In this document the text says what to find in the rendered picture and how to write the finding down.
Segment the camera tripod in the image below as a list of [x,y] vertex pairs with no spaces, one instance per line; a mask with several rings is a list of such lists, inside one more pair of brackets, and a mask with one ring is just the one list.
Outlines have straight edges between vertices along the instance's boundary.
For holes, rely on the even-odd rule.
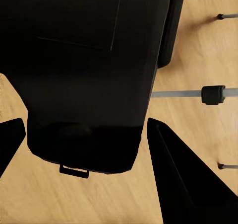
[[[237,14],[226,14],[217,16],[220,20],[224,18],[237,18]],[[158,91],[152,92],[151,98],[182,98],[201,97],[202,103],[206,105],[223,104],[226,97],[238,97],[238,88],[225,88],[225,85],[204,86],[202,90],[181,90],[181,91]],[[219,169],[238,169],[238,165],[220,164]]]

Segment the digital camera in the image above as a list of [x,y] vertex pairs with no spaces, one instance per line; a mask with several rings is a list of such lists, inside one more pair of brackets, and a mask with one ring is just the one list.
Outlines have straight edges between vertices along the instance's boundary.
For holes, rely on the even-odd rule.
[[0,0],[0,73],[32,154],[85,179],[131,170],[183,1]]

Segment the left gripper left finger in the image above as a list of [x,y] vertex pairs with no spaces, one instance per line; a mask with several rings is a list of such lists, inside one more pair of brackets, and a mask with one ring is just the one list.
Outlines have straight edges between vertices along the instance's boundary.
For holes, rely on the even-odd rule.
[[26,136],[22,118],[0,123],[0,177]]

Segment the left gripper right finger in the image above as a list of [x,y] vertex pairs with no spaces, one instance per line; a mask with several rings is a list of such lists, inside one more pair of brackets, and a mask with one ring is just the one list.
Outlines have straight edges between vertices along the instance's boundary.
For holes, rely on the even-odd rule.
[[166,123],[147,139],[164,224],[238,224],[238,196]]

